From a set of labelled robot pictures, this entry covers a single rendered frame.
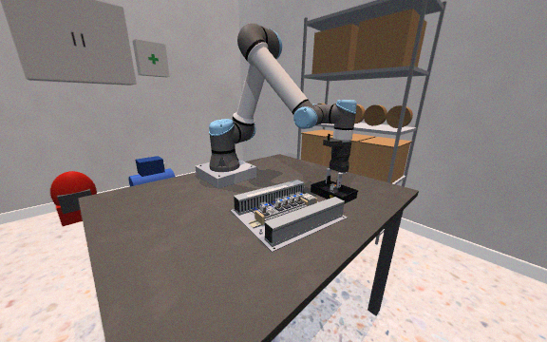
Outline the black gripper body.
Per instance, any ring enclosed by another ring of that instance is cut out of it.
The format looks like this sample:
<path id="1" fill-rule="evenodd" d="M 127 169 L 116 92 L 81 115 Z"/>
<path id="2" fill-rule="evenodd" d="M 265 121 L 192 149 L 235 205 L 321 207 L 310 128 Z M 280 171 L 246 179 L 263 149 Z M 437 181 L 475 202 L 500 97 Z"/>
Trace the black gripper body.
<path id="1" fill-rule="evenodd" d="M 349 155 L 353 130 L 337 130 L 333 128 L 333 139 L 323 140 L 323 145 L 331 147 L 330 169 L 345 173 L 349 171 Z"/>

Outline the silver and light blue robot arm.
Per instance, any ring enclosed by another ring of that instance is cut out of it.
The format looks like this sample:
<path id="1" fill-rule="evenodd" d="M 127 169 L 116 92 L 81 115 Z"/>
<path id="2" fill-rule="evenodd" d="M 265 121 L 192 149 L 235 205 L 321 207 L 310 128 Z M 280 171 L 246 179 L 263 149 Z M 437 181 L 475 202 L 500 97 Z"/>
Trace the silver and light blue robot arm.
<path id="1" fill-rule="evenodd" d="M 297 127 L 307 129 L 318 124 L 334 124 L 334 129 L 353 130 L 356 101 L 311 104 L 276 61 L 282 51 L 282 41 L 272 29 L 247 24 L 240 30 L 237 44 L 249 67 L 232 120 L 217 120 L 209 125 L 212 149 L 209 165 L 212 171 L 230 172 L 239 168 L 235 144 L 246 142 L 255 135 L 254 114 L 264 80 L 291 111 Z"/>

